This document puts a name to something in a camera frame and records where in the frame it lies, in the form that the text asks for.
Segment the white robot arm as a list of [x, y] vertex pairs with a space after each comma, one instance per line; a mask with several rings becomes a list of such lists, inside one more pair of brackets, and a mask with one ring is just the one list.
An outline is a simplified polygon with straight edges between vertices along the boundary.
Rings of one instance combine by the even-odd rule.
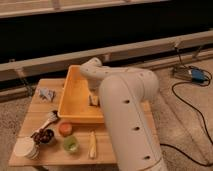
[[83, 63], [80, 73], [98, 96], [120, 171], [168, 171], [141, 105], [157, 95], [155, 73], [104, 66], [98, 58]]

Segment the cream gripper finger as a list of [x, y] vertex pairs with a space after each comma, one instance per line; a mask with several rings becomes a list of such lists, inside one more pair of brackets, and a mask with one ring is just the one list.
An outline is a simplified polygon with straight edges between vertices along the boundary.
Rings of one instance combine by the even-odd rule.
[[89, 95], [89, 105], [90, 106], [98, 106], [99, 105], [99, 98], [96, 95]]

